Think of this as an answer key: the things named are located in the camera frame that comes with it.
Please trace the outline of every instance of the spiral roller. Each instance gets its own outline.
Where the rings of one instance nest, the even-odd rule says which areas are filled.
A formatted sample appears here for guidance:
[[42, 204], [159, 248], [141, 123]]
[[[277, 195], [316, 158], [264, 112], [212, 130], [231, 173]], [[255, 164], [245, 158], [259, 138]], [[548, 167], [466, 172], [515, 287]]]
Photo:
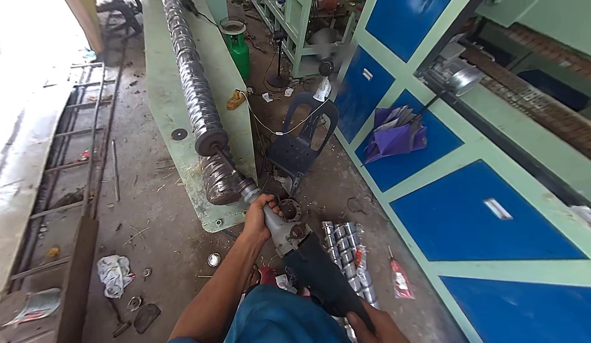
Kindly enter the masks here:
[[163, 0], [163, 5], [192, 124], [194, 146], [196, 152], [202, 156], [200, 162], [207, 199], [214, 205], [234, 203], [238, 201], [240, 194], [236, 191], [231, 167], [214, 150], [215, 147], [222, 149], [232, 161], [228, 134], [217, 113], [185, 11], [180, 0]]

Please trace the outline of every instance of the forearm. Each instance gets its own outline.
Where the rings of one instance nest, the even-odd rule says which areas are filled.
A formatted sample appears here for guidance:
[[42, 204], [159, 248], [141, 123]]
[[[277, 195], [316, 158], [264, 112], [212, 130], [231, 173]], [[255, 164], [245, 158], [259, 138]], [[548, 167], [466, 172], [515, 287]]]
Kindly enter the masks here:
[[190, 337], [201, 343], [223, 342], [263, 245], [262, 238], [243, 232], [213, 277], [179, 317], [170, 338]]

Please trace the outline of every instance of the hand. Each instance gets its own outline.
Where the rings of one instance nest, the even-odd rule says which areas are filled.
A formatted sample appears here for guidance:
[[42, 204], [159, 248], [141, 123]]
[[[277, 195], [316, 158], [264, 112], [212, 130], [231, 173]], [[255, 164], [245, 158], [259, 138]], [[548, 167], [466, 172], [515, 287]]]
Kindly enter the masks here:
[[347, 313], [346, 318], [355, 331], [359, 343], [409, 343], [388, 313], [373, 308], [364, 300], [361, 302], [376, 327], [376, 334], [371, 333], [363, 320], [354, 312]]
[[268, 203], [268, 206], [274, 213], [281, 217], [283, 216], [283, 212], [280, 211], [280, 208], [278, 208], [273, 199], [274, 195], [260, 194], [260, 196], [251, 203], [247, 210], [247, 215], [245, 216], [245, 229], [242, 230], [243, 234], [254, 238], [261, 238], [263, 242], [270, 238], [270, 231], [264, 222], [264, 205]]

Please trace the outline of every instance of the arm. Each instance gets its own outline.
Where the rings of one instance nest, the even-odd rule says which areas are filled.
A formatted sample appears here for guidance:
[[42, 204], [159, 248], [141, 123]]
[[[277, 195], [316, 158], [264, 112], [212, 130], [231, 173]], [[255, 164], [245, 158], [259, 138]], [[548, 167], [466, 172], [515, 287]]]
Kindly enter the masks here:
[[365, 300], [361, 300], [361, 302], [376, 327], [376, 334], [371, 333], [363, 320], [354, 312], [347, 313], [346, 318], [360, 343], [409, 343], [388, 313], [373, 308]]
[[213, 277], [185, 308], [169, 339], [188, 337], [201, 343], [223, 342], [251, 268], [270, 238], [262, 208], [269, 201], [270, 208], [280, 214], [273, 198], [262, 194], [249, 206], [241, 235]]

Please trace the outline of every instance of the black plastic chair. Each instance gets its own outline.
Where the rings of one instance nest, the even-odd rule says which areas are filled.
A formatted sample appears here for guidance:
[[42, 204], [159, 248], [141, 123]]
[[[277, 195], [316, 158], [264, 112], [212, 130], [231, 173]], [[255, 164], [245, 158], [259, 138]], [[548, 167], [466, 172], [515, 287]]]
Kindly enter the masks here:
[[[314, 93], [303, 92], [294, 96], [285, 116], [285, 122], [281, 129], [282, 132], [288, 131], [291, 118], [299, 105], [309, 105], [310, 112], [308, 114], [319, 108], [302, 124], [303, 127], [300, 134], [297, 137], [290, 134], [278, 136], [266, 152], [266, 157], [270, 163], [283, 170], [291, 178], [290, 197], [295, 195], [302, 178], [315, 163], [315, 160], [323, 150], [325, 144], [327, 144], [337, 125], [338, 111], [336, 105], [331, 100], [325, 103], [315, 100], [313, 95]], [[310, 145], [323, 114], [330, 120], [330, 127], [319, 149], [313, 150]]]

